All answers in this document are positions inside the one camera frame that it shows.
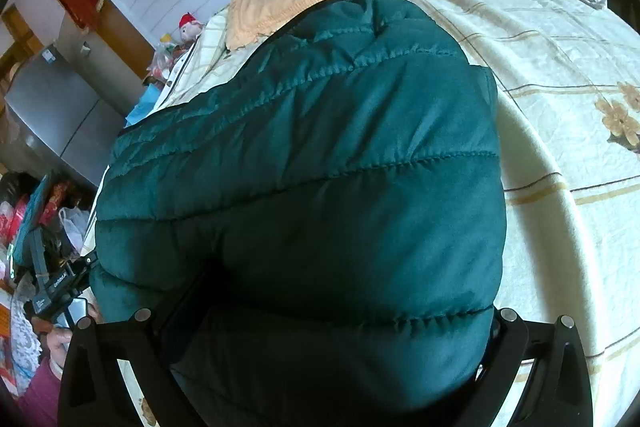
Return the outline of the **person's left hand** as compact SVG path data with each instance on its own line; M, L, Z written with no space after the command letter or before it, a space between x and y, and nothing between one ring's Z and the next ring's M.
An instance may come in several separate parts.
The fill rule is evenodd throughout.
M39 317L32 317L32 326L38 335L43 335L42 342L49 352L52 372L56 377L61 378L66 362L67 348L73 337L72 331L43 321Z

